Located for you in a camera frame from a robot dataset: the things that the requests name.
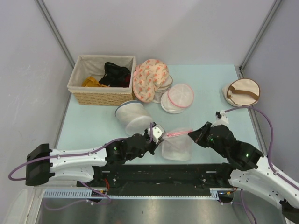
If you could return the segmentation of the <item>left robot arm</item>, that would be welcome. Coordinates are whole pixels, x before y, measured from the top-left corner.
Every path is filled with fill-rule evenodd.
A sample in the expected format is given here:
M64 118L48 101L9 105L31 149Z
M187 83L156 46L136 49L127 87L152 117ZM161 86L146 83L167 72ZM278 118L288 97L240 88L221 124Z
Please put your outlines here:
M100 148L79 150L77 153L50 149L41 144L27 155L25 184L38 186L50 180L79 181L99 186L103 174L96 167L123 165L142 158L147 152L155 153L165 131L154 126L144 134L136 133L124 139L115 139Z

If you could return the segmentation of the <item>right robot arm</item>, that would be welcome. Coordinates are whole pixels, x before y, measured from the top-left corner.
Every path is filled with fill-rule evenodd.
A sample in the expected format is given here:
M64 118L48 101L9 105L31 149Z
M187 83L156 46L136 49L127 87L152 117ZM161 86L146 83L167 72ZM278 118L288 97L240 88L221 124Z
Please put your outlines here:
M225 125L205 123L190 132L199 146L208 147L226 158L232 172L221 171L215 181L220 187L229 184L244 189L276 206L283 216L299 222L299 184L279 169L270 168L263 153L249 143L237 140Z

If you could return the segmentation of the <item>pink-trimmed mesh laundry bag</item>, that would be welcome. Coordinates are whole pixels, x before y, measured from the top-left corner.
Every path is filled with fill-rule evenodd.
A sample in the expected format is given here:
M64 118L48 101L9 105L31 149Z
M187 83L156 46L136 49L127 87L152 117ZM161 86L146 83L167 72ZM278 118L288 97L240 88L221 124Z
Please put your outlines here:
M162 142L162 156L168 160L188 161L192 156L192 128L183 127L169 131Z

